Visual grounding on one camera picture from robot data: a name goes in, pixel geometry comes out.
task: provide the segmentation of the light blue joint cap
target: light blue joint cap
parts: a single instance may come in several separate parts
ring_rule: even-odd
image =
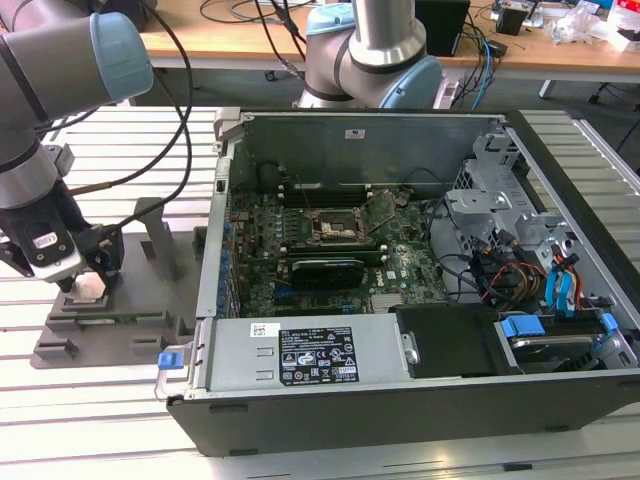
[[[427,108],[442,80],[436,57],[427,56],[401,75],[380,102],[379,108]]]
[[[102,82],[114,102],[151,88],[151,61],[131,20],[121,13],[94,13],[90,31]]]
[[[350,3],[330,3],[314,8],[307,19],[307,35],[337,32],[353,28],[356,19]]]

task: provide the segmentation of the warning label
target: warning label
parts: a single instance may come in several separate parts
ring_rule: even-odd
[[[287,387],[359,380],[351,327],[280,330],[279,343]]]

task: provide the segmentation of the wooden desk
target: wooden desk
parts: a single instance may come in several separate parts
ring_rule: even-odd
[[[199,13],[202,1],[158,1],[158,12],[174,28],[196,66],[260,69],[270,65],[278,68],[278,62],[267,43],[261,24],[225,25],[211,22]],[[545,72],[541,78],[558,80],[572,79],[564,78],[567,75],[571,77],[571,72],[609,76],[607,78],[632,75],[637,77],[635,81],[640,81],[640,54],[616,52],[608,43],[597,39],[594,39],[593,45],[576,43],[554,46],[541,29],[527,31],[523,28],[517,37],[496,34],[495,23],[483,18],[488,18],[488,11],[476,16],[478,8],[488,3],[490,0],[472,0],[470,12],[476,25],[485,35],[509,46],[509,51],[500,66],[500,73],[520,70],[524,78],[530,77],[529,74],[533,70]],[[250,16],[256,15],[256,9],[252,4],[244,5],[239,11]],[[234,20],[223,0],[214,3],[206,12],[215,18]],[[301,32],[306,30],[308,13],[308,8],[296,9],[293,12],[293,18]],[[281,26],[270,26],[269,29],[278,51],[288,60],[301,64],[300,55],[289,33]],[[154,64],[166,67],[181,66],[182,61],[173,42],[159,25],[150,25],[142,37]],[[477,51],[469,39],[463,39],[455,57],[441,58],[440,61],[447,69],[467,69],[476,64]]]

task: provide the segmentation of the small circuit board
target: small circuit board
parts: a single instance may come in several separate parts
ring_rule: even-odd
[[[379,189],[360,206],[287,208],[277,195],[234,192],[239,315],[386,313],[445,301],[423,240],[424,205],[405,200]]]

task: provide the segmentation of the black cable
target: black cable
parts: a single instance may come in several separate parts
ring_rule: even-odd
[[[604,90],[611,95],[613,98],[618,99],[619,101],[621,101],[622,103],[629,103],[628,100],[625,100],[624,98],[622,98],[620,95],[618,95],[617,93],[612,92],[611,90],[609,90],[609,86],[605,85]]]
[[[465,273],[471,273],[471,269],[470,269],[470,268],[467,268],[466,270],[463,270],[463,271],[461,271],[461,272],[460,272],[460,277],[458,277],[458,291],[457,291],[457,292],[455,292],[455,293],[457,293],[457,294],[458,294],[458,296],[457,296],[457,297],[456,297],[456,299],[454,300],[456,303],[458,303],[458,302],[460,301],[460,297],[462,296],[462,294],[463,294],[463,293],[474,293],[474,294],[476,294],[476,295],[477,295],[477,292],[463,292],[463,291],[462,291],[462,278],[461,278],[461,277],[462,277]]]
[[[304,60],[306,62],[307,61],[307,56],[302,51],[302,47],[298,43],[298,38],[296,37],[296,32],[298,31],[298,26],[291,19],[291,12],[289,11],[289,0],[282,0],[282,4],[284,5],[284,9],[280,8],[280,6],[276,3],[276,0],[271,0],[271,3],[273,4],[273,8],[276,10],[276,12],[279,12],[280,10],[283,10],[284,27],[289,32],[289,35],[291,35],[291,41],[293,41],[293,44],[296,46],[296,50],[298,50],[298,53],[302,57],[302,60]]]
[[[626,88],[620,88],[617,85],[614,85],[613,83],[606,83],[607,87],[611,87],[611,88],[615,88],[616,90],[620,91],[620,92],[624,92],[624,93],[630,93],[630,94],[634,94],[634,93],[638,93],[638,89],[636,87],[632,87],[630,89],[626,89]]]
[[[176,112],[178,113],[178,116],[180,117],[180,127],[178,128],[178,130],[180,132],[184,131],[184,133],[185,133],[185,139],[186,139],[186,143],[187,143],[187,163],[186,163],[186,166],[185,166],[185,169],[184,169],[184,176],[182,177],[182,181],[180,182],[180,184],[174,190],[173,193],[171,193],[169,196],[163,198],[162,200],[154,203],[153,205],[149,205],[147,208],[144,208],[144,209],[140,210],[139,212],[136,212],[135,214],[126,217],[121,222],[119,222],[119,223],[117,223],[115,225],[111,225],[109,227],[106,227],[104,229],[104,232],[103,232],[103,236],[105,238],[107,236],[111,235],[112,233],[114,233],[114,232],[116,232],[118,230],[121,230],[123,227],[125,227],[128,224],[130,224],[131,222],[139,220],[140,218],[144,217],[145,215],[149,214],[150,212],[152,212],[152,211],[154,211],[154,210],[156,210],[156,209],[158,209],[160,207],[163,207],[167,203],[169,203],[172,200],[174,200],[178,195],[180,195],[180,193],[182,193],[182,191],[184,190],[184,187],[187,185],[187,182],[189,181],[189,176],[191,175],[191,166],[192,166],[192,162],[193,162],[193,151],[192,151],[192,145],[191,145],[191,136],[189,135],[189,130],[187,129],[187,122],[189,121],[189,116],[191,115],[191,110],[193,108],[193,71],[191,69],[191,62],[189,61],[189,57],[187,56],[187,52],[185,51],[184,47],[182,46],[182,43],[180,43],[180,40],[176,36],[175,32],[171,29],[171,27],[167,24],[167,22],[165,22],[162,19],[162,17],[154,9],[149,7],[144,1],[141,1],[140,4],[149,13],[149,15],[154,17],[158,21],[158,23],[162,26],[162,28],[164,28],[166,30],[166,32],[169,34],[169,36],[171,37],[171,40],[173,40],[173,42],[175,43],[176,47],[178,48],[178,51],[180,52],[180,55],[182,56],[182,60],[184,61],[184,65],[185,65],[185,68],[187,70],[187,82],[188,82],[188,88],[189,88],[189,99],[187,101],[187,108],[185,109],[184,114],[182,113],[182,110],[178,106],[177,102],[175,102],[175,100],[171,97],[171,95],[170,95],[170,93],[169,93],[169,91],[167,89],[167,93],[170,96],[170,100],[172,101],[172,103],[174,105],[174,108],[176,109]]]
[[[235,5],[231,6],[231,11],[233,13],[233,9],[240,6],[240,5],[244,5],[245,3],[250,3],[252,0],[246,0],[244,2],[239,2],[236,3]],[[256,21],[260,21],[260,17],[254,17],[254,18],[247,18],[247,19],[239,19],[239,20],[225,20],[222,18],[214,18],[214,17],[210,17],[209,15],[207,15],[205,13],[205,9],[207,7],[210,7],[212,5],[213,0],[205,0],[202,5],[200,5],[200,15],[203,16],[204,18],[206,18],[207,20],[211,21],[211,22],[215,22],[215,23],[223,23],[223,24],[239,24],[239,23],[253,23]],[[271,17],[274,16],[276,14],[276,12],[272,12],[272,13],[267,13],[265,15],[265,17]]]
[[[427,220],[425,228],[427,234],[427,242],[431,240],[431,227],[433,226],[433,221],[436,219],[436,215],[438,214],[438,209],[440,208],[440,205],[444,203],[444,201],[445,197],[443,195],[442,197],[440,197],[440,200],[438,200],[438,203],[436,203],[431,209],[431,214],[429,215],[429,219]]]
[[[282,0],[282,4],[284,5],[284,10],[285,13],[287,14],[287,20],[288,20],[288,24],[293,27],[293,34],[295,35],[295,37],[300,40],[302,43],[304,43],[305,45],[307,44],[307,39],[304,38],[302,35],[300,35],[300,29],[298,28],[298,25],[296,24],[296,22],[291,18],[291,10],[293,10],[293,8],[289,8],[289,0]]]
[[[98,111],[98,108],[94,108],[94,109],[89,110],[88,112],[83,113],[79,117],[74,118],[73,120],[71,120],[69,122],[62,122],[62,123],[60,123],[58,125],[54,125],[52,127],[47,127],[47,128],[36,128],[36,133],[49,133],[49,132],[55,132],[55,131],[58,131],[58,130],[62,130],[63,128],[70,127],[72,125],[75,125],[77,123],[82,122],[83,120],[86,120],[87,118],[89,118],[91,115],[93,115],[97,111]]]
[[[180,52],[182,60],[185,64],[185,69],[187,71],[187,81],[189,84],[189,99],[187,101],[187,108],[185,109],[184,116],[182,116],[182,112],[180,112],[180,124],[178,125],[178,129],[176,130],[176,132],[173,134],[173,137],[171,137],[171,140],[169,140],[169,142],[165,145],[162,151],[160,151],[160,153],[158,153],[155,156],[155,158],[151,160],[149,163],[147,163],[144,167],[140,168],[139,170],[136,170],[135,172],[125,177],[121,177],[117,180],[96,183],[93,185],[86,185],[84,187],[72,188],[69,190],[69,193],[72,196],[83,195],[85,193],[91,193],[91,192],[98,192],[101,190],[107,190],[112,187],[117,187],[119,185],[124,185],[125,183],[129,183],[132,180],[135,180],[136,178],[144,175],[149,170],[154,168],[158,163],[160,163],[160,161],[163,158],[167,156],[167,153],[169,153],[169,151],[175,146],[175,144],[178,142],[178,139],[187,128],[187,121],[189,120],[191,109],[193,108],[193,71],[191,68],[191,62],[189,61],[187,52],[184,50],[184,47],[180,43],[180,40],[178,40],[178,37],[173,32],[171,27],[169,27],[169,25],[167,25],[167,23],[164,20],[162,20],[162,18],[160,18],[160,16],[155,11],[153,11],[152,15],[156,16],[156,19],[158,20],[160,25],[162,25],[162,27],[165,28],[165,30],[167,31],[167,33],[175,43],[176,47],[178,48],[178,51]]]
[[[18,20],[18,14],[22,11],[24,7],[29,5],[32,1],[33,0],[23,0],[20,3],[20,5],[18,5],[16,9],[13,11],[13,17],[11,18],[11,28],[10,28],[11,32],[15,32],[16,30],[16,21]]]
[[[443,271],[447,272],[449,275],[452,275],[454,277],[456,277],[458,279],[458,282],[464,282],[467,285],[469,285],[471,288],[473,288],[476,292],[480,292],[480,289],[478,288],[478,286],[475,284],[475,282],[473,282],[472,280],[469,280],[467,277],[463,276],[462,273],[458,273],[455,270],[447,267],[446,265],[444,265],[442,263],[442,260],[444,258],[447,258],[449,256],[457,256],[460,257],[462,255],[457,255],[457,254],[448,254],[448,255],[444,255],[442,257],[440,257],[438,259],[438,263],[440,264],[440,268],[442,268]]]
[[[627,140],[629,140],[629,138],[633,134],[634,130],[636,128],[638,128],[639,125],[640,125],[640,118],[636,121],[636,123],[634,123],[631,126],[631,128],[627,131],[627,133],[624,135],[624,137],[622,137],[622,140],[618,144],[618,148],[616,148],[616,152],[620,153],[620,150],[622,150],[622,147],[624,147],[624,144],[627,143]]]
[[[481,277],[480,279],[482,286],[484,287],[484,289],[489,293],[490,296],[492,296],[493,298],[498,298],[504,302],[509,302],[511,303],[513,301],[513,297],[507,297],[506,295],[501,294],[500,292],[498,292],[495,288],[493,288],[491,286],[491,284],[487,281],[486,278]]]
[[[267,40],[269,41],[269,45],[271,46],[271,50],[273,51],[273,54],[280,61],[280,63],[282,64],[285,70],[287,70],[288,72],[291,72],[300,80],[304,81],[304,77],[298,71],[298,69],[295,68],[293,64],[291,64],[289,61],[285,60],[285,58],[282,55],[280,55],[280,52],[278,52],[278,49],[276,48],[275,43],[273,43],[273,38],[271,38],[271,33],[269,32],[269,27],[267,27],[267,22],[265,21],[265,17],[262,14],[262,7],[260,7],[260,3],[258,2],[258,0],[253,0],[253,3],[256,5],[256,9],[258,10],[258,14],[260,15],[262,28],[264,30],[265,35],[267,36]]]
[[[431,177],[433,177],[440,185],[442,185],[445,188],[449,187],[449,184],[447,184],[444,180],[442,180],[438,175],[436,175],[433,170],[431,170],[430,168],[427,167],[415,167],[412,168],[411,170],[409,170],[407,173],[405,173],[402,178],[400,179],[400,185],[405,185],[407,183],[407,179],[414,173],[416,172],[426,172],[429,175],[431,175]]]
[[[235,12],[235,9],[238,8],[241,5],[245,5],[247,3],[251,3],[253,0],[243,0],[241,2],[235,3],[233,5],[231,5],[231,7],[229,8],[229,10],[231,11],[231,13],[235,16],[235,14],[237,12]],[[296,8],[300,8],[300,7],[304,7],[306,5],[309,5],[310,3],[314,3],[315,0],[309,0],[307,2],[298,4],[298,5],[294,5],[291,7],[291,10],[296,9]],[[238,20],[225,20],[223,18],[215,18],[212,17],[210,15],[208,15],[207,13],[205,13],[205,9],[210,7],[213,4],[213,0],[205,0],[201,5],[200,5],[200,15],[204,18],[206,18],[207,20],[211,21],[211,22],[215,22],[215,23],[222,23],[222,24],[242,24],[242,23],[255,23],[255,22],[260,22],[261,21],[261,17],[257,16],[257,17],[247,17],[247,18],[240,18]],[[270,17],[274,17],[277,15],[277,12],[271,12],[271,13],[265,13],[264,17],[265,18],[270,18]]]
[[[475,22],[473,21],[473,17],[469,12],[467,12],[467,17],[469,21],[465,22],[465,25],[471,28],[472,33],[463,32],[462,35],[470,38],[471,41],[475,44],[476,48],[478,49],[478,61],[476,62],[473,71],[466,78],[465,82],[460,88],[460,91],[457,93],[457,95],[453,99],[453,102],[451,103],[451,106],[454,106],[456,103],[460,102],[460,108],[464,106],[464,100],[466,96],[477,91],[478,87],[480,86],[482,78],[484,77],[483,72],[486,69],[487,62],[491,62],[491,67],[489,77],[487,78],[485,84],[484,93],[486,93],[487,89],[491,86],[491,84],[493,84],[493,81],[495,80],[496,70],[502,62],[501,58],[498,58],[496,61],[496,58],[493,55],[489,55],[489,57],[487,58],[486,49],[484,46],[484,42],[487,41],[487,37],[482,32],[482,30],[480,30],[480,28],[476,26]],[[478,72],[478,69],[480,70],[480,75],[476,77],[475,75],[476,72]]]

